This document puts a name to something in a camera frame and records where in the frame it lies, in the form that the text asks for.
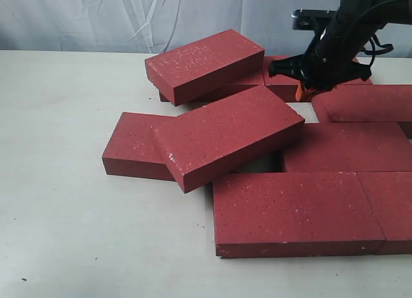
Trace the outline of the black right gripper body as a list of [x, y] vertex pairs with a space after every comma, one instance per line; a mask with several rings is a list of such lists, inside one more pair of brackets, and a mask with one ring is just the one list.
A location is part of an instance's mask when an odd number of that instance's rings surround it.
[[268, 74], [296, 79], [305, 90], [330, 91], [339, 84], [371, 77], [371, 66], [355, 62], [355, 55], [343, 33], [326, 30], [315, 35], [303, 54], [272, 60]]

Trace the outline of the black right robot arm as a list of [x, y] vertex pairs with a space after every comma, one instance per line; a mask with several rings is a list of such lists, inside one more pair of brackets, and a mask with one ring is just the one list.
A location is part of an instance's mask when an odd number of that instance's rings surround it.
[[314, 37], [303, 54], [271, 61], [268, 74], [298, 80], [295, 99], [303, 101], [345, 82], [368, 80], [372, 65], [354, 58], [393, 50], [376, 32], [387, 24], [411, 24], [411, 0], [340, 0], [336, 11], [298, 9], [292, 18], [295, 30], [312, 30]]

